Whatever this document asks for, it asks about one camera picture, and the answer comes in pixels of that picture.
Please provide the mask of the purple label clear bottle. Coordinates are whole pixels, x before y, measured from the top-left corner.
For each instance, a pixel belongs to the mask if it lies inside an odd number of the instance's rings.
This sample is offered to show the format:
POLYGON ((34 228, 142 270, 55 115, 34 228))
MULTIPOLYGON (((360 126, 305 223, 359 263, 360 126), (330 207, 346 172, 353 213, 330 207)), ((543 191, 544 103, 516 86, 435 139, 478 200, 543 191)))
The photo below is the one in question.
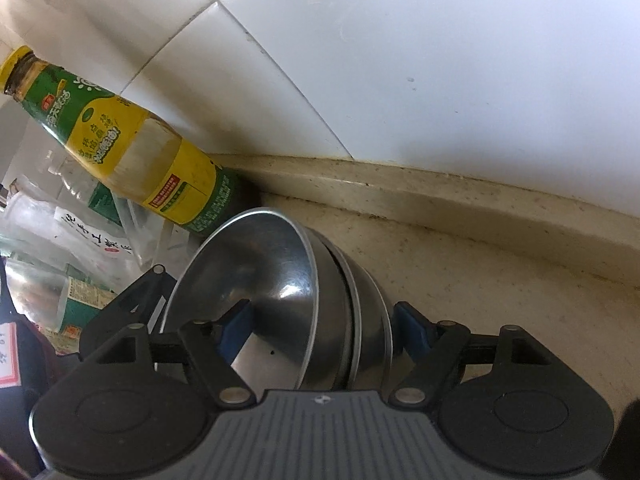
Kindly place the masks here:
POLYGON ((115 297, 114 292, 31 264, 6 260, 16 310, 39 327, 77 338, 115 297))

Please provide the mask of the green yellow label sauce bottle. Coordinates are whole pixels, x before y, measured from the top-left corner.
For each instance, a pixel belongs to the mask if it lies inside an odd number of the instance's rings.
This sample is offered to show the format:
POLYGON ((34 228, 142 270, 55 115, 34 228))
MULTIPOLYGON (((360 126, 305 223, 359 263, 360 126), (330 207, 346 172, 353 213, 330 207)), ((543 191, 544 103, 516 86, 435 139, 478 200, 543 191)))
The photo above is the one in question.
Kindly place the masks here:
POLYGON ((162 118, 30 47, 3 61, 1 90, 107 188, 194 235, 209 236, 262 202, 256 185, 162 118))

